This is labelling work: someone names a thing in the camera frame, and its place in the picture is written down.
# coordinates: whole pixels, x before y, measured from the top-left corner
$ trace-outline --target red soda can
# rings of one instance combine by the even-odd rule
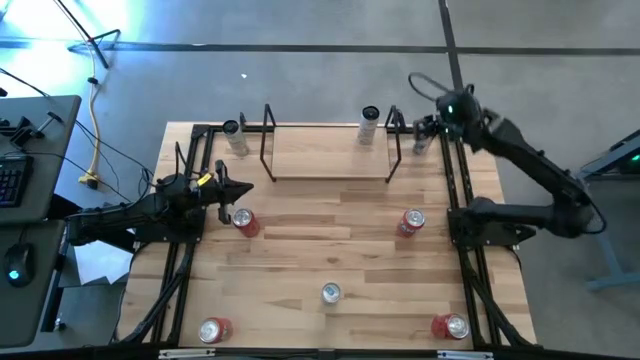
[[[469,335],[469,325],[458,314],[436,315],[431,322],[431,332],[439,339],[461,340]]]
[[[205,344],[215,344],[228,340],[233,334],[231,321],[225,318],[207,318],[200,325],[200,340]]]
[[[260,232],[260,224],[249,209],[239,209],[233,214],[233,225],[246,237],[254,237]]]
[[[424,214],[418,209],[409,209],[398,224],[396,233],[402,237],[411,237],[424,226]]]

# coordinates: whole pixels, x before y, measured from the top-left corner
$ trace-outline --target white paper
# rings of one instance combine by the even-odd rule
[[[75,246],[76,262],[80,284],[107,277],[113,284],[129,272],[133,254],[114,246],[94,241],[82,246]]]

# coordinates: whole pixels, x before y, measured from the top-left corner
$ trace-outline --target concrete floor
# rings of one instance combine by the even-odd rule
[[[120,28],[137,42],[216,44],[445,45],[437,0],[180,0],[65,3],[92,33]],[[458,46],[629,47],[640,3],[633,0],[449,0]],[[14,1],[0,36],[76,39],[51,1]],[[279,121],[352,122],[358,109],[398,105],[408,119],[432,110],[406,84],[423,71],[451,85],[445,54],[255,52],[108,52],[112,68],[98,67],[103,84],[96,115],[103,140],[153,168],[167,121],[226,120],[243,111],[260,119],[269,102]],[[536,148],[560,166],[578,169],[636,130],[638,57],[460,56],[465,83],[476,84],[483,105],[512,119]],[[83,97],[87,113],[90,61],[62,43],[0,52],[0,66],[51,94]],[[34,92],[8,79],[11,96]],[[133,141],[144,138],[145,141]],[[136,194],[139,169],[104,150],[121,192]],[[91,147],[80,132],[67,156],[88,165]],[[100,173],[115,184],[106,164]],[[544,191],[499,161],[505,198],[544,204]],[[63,167],[56,192],[81,206],[120,201],[77,184],[80,171]],[[598,184],[596,199],[609,218],[614,247],[627,270],[640,270],[638,185]],[[523,277],[540,344],[598,354],[640,354],[640,286],[586,290],[607,269],[590,237],[567,240],[541,231],[520,250]],[[105,344],[114,326],[121,285],[69,291],[62,313],[69,328],[38,334],[26,349]]]

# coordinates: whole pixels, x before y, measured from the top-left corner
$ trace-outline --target black desk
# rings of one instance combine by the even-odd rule
[[[23,228],[24,225],[0,228],[0,255],[18,242]],[[33,281],[23,288],[12,287],[4,277],[0,279],[0,347],[26,346],[33,341],[58,259],[64,221],[29,224],[25,231],[23,241],[34,247],[36,272]]]
[[[64,156],[80,101],[80,97],[76,95],[0,99],[0,118],[9,120],[11,125],[17,125],[20,118],[25,116],[38,127],[48,119],[48,111],[54,112],[64,123],[51,122],[43,131],[43,139],[29,140],[24,148],[27,152]],[[9,144],[9,138],[0,136],[0,155],[14,151],[16,149]],[[22,204],[18,208],[0,208],[0,225],[38,222],[47,217],[63,159],[52,155],[32,156],[33,174],[27,183]]]

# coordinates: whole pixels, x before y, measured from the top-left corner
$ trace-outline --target wooden table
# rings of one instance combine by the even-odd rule
[[[174,142],[187,149],[193,125],[167,125],[157,176],[173,172]],[[259,161],[260,134],[247,134],[247,140],[252,151],[238,158],[217,134],[211,161],[223,159],[232,179],[255,184],[237,207],[252,209],[262,230],[246,239],[233,226],[221,224],[214,207],[208,211],[193,261],[180,346],[204,346],[198,338],[201,322],[221,316],[232,320],[235,333],[216,347],[472,347],[470,337],[439,340],[430,332],[434,314],[466,316],[458,256],[448,235],[449,200],[437,140],[426,155],[415,156],[411,136],[402,135],[402,163],[389,184],[378,179],[272,183]],[[395,139],[389,135],[388,140],[392,164]],[[267,136],[267,163],[272,141]],[[502,202],[494,158],[484,152],[467,154],[475,195]],[[460,185],[458,191],[464,203]],[[408,208],[421,209],[427,222],[416,236],[404,239],[395,229]],[[121,337],[134,329],[157,298],[167,249],[168,244],[154,243],[137,256],[122,303]],[[535,341],[514,255],[502,248],[485,249],[496,302],[521,334]],[[326,306],[320,291],[330,281],[341,286],[344,298]],[[175,298],[165,319],[165,336],[174,303]],[[482,309],[480,320],[488,339]]]

